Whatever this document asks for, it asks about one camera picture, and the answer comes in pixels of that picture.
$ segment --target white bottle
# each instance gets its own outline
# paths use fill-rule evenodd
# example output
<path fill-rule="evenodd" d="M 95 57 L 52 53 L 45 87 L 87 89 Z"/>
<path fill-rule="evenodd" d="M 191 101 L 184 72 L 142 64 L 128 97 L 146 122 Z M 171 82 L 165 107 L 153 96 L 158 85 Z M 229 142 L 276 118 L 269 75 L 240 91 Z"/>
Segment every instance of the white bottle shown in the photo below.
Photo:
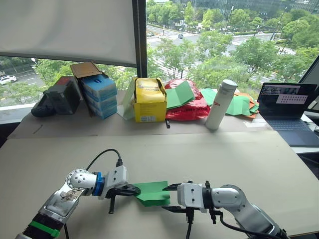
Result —
<path fill-rule="evenodd" d="M 217 95 L 215 96 L 213 105 L 211 106 L 209 115 L 205 125 L 209 129 L 218 129 L 224 115 L 234 97 L 237 88 L 236 82 L 231 80 L 223 80 L 219 85 Z"/>

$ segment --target red bag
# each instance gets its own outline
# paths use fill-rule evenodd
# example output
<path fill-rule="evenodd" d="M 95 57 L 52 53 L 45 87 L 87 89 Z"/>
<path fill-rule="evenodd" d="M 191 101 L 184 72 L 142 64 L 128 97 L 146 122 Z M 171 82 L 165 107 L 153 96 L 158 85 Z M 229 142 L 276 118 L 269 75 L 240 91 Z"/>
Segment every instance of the red bag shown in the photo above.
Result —
<path fill-rule="evenodd" d="M 210 111 L 210 107 L 207 105 L 204 96 L 201 94 L 193 81 L 185 79 L 170 80 L 165 85 L 165 89 L 175 88 L 184 81 L 188 81 L 189 86 L 191 87 L 195 95 L 195 100 L 190 101 L 183 106 L 167 110 L 166 119 L 187 121 L 198 120 L 207 117 Z"/>

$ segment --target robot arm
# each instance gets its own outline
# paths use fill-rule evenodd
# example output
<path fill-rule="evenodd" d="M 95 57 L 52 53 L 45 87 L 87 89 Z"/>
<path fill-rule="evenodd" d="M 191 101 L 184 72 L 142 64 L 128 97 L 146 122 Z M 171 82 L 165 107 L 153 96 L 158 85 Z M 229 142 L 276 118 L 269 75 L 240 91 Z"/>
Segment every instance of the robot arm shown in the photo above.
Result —
<path fill-rule="evenodd" d="M 248 236 L 258 236 L 258 238 L 288 239 L 284 230 L 260 208 L 251 204 L 244 192 L 237 186 L 224 185 L 221 188 L 211 188 L 209 182 L 193 184 L 191 181 L 182 184 L 173 184 L 165 188 L 166 191 L 177 190 L 177 200 L 180 207 L 163 207 L 171 212 L 186 213 L 188 223 L 193 220 L 194 210 L 206 213 L 209 210 L 213 223 L 216 223 L 216 215 L 220 215 L 220 220 L 225 226 L 245 232 Z M 223 221 L 223 213 L 215 209 L 224 208 L 235 218 L 240 228 L 233 227 Z"/>
<path fill-rule="evenodd" d="M 131 196 L 140 193 L 139 188 L 127 183 L 127 169 L 123 165 L 101 173 L 77 169 L 68 174 L 63 186 L 52 194 L 38 211 L 22 234 L 16 239 L 52 239 L 66 224 L 81 196 L 111 198 L 109 214 L 114 213 L 115 196 Z"/>

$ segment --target black cable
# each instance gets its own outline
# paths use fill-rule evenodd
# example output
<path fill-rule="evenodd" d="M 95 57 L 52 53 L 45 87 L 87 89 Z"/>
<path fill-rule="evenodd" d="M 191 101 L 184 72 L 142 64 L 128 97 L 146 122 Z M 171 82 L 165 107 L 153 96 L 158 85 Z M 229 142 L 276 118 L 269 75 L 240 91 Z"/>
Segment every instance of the black cable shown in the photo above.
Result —
<path fill-rule="evenodd" d="M 68 232 L 68 228 L 67 228 L 66 224 L 64 224 L 64 231 L 65 231 L 65 237 L 66 237 L 66 239 L 70 239 L 70 237 L 69 237 L 69 232 Z"/>
<path fill-rule="evenodd" d="M 187 229 L 187 233 L 186 233 L 186 239 L 189 239 L 190 230 L 191 230 L 191 224 L 192 224 L 192 223 L 188 223 L 188 229 Z"/>
<path fill-rule="evenodd" d="M 220 222 L 225 227 L 228 227 L 228 228 L 230 228 L 232 230 L 235 230 L 235 231 L 238 231 L 238 232 L 242 232 L 242 233 L 246 233 L 246 234 L 250 234 L 250 235 L 256 235 L 256 236 L 259 236 L 259 237 L 262 237 L 262 238 L 280 239 L 277 236 L 269 235 L 269 234 L 266 234 L 266 233 L 256 233 L 256 232 L 251 232 L 251 231 L 247 231 L 247 230 L 244 230 L 244 229 L 241 229 L 241 228 L 234 227 L 232 225 L 229 225 L 229 224 L 225 223 L 224 220 L 223 220 L 223 217 L 224 217 L 224 214 L 222 212 L 220 212 Z"/>
<path fill-rule="evenodd" d="M 113 148 L 109 148 L 107 150 L 104 150 L 103 152 L 99 153 L 93 160 L 92 162 L 89 164 L 89 166 L 86 168 L 86 170 L 89 170 L 90 167 L 92 166 L 92 164 L 103 154 L 103 153 L 106 153 L 106 152 L 109 152 L 109 151 L 113 151 L 113 152 L 116 152 L 116 154 L 118 155 L 119 159 L 116 163 L 116 166 L 121 166 L 123 164 L 122 162 L 122 159 L 121 159 L 121 156 L 120 156 L 120 153 L 116 150 L 116 149 L 113 149 Z"/>

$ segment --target white car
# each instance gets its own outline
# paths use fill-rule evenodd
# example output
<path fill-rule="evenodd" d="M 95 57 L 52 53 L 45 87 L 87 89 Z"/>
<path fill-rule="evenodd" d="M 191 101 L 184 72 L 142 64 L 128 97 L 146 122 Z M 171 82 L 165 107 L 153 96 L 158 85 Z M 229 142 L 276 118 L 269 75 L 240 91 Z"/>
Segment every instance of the white car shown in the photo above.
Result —
<path fill-rule="evenodd" d="M 15 76 L 2 76 L 0 78 L 0 85 L 4 85 L 8 82 L 16 82 L 16 77 Z"/>

